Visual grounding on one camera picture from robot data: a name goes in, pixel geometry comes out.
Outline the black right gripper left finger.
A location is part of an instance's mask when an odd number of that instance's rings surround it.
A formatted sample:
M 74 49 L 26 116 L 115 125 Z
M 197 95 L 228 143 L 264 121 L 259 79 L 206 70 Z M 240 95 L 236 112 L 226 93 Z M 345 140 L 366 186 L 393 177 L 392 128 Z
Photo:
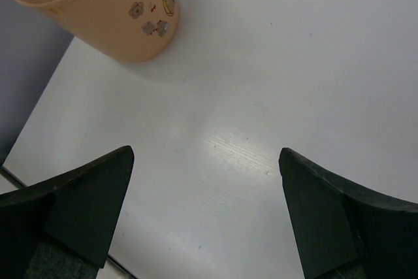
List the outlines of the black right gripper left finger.
M 96 278 L 104 268 L 135 155 L 122 146 L 1 195 L 2 278 Z

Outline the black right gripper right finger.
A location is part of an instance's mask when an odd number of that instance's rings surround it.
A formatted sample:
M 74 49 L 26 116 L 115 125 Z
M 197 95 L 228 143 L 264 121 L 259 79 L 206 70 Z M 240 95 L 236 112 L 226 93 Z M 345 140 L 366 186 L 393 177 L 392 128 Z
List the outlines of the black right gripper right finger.
M 354 183 L 290 148 L 278 163 L 305 278 L 417 277 L 417 204 Z

